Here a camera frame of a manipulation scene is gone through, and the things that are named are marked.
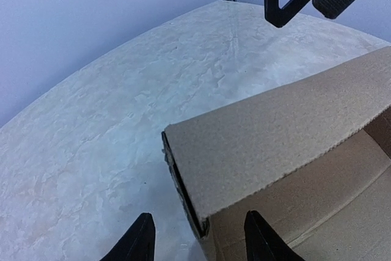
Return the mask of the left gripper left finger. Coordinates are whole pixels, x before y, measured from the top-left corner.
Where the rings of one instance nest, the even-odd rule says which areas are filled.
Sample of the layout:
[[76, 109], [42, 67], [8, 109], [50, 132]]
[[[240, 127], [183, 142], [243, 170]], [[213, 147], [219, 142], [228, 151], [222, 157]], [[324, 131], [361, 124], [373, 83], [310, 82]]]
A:
[[141, 213], [101, 261], [154, 261], [155, 223], [151, 213]]

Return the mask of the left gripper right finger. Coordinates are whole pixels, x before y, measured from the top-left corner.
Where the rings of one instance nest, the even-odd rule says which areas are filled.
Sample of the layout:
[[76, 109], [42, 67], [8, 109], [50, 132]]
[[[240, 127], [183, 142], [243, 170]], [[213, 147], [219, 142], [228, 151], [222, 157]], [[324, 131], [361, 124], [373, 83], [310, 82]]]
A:
[[304, 261], [255, 210], [247, 212], [244, 232], [248, 261]]

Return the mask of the brown cardboard paper box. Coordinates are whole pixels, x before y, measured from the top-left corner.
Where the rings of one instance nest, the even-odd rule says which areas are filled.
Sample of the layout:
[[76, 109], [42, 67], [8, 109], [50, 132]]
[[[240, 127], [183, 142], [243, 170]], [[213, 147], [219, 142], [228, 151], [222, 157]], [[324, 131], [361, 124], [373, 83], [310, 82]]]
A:
[[390, 48], [169, 125], [207, 260], [247, 260], [255, 210], [304, 260], [390, 259]]

